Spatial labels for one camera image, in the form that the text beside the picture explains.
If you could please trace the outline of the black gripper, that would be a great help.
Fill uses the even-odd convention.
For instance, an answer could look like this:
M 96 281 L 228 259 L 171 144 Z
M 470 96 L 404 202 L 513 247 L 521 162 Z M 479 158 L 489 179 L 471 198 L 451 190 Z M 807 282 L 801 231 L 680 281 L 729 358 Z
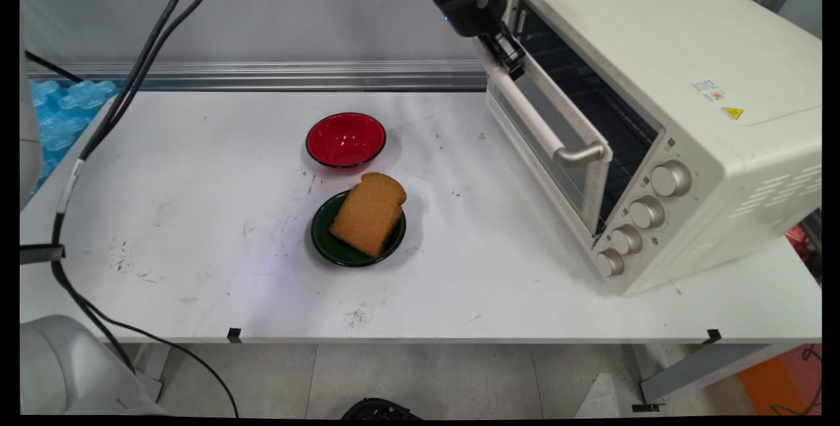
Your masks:
M 462 37 L 477 37 L 512 80 L 524 73 L 526 53 L 510 33 L 502 16 L 507 0 L 432 0 Z

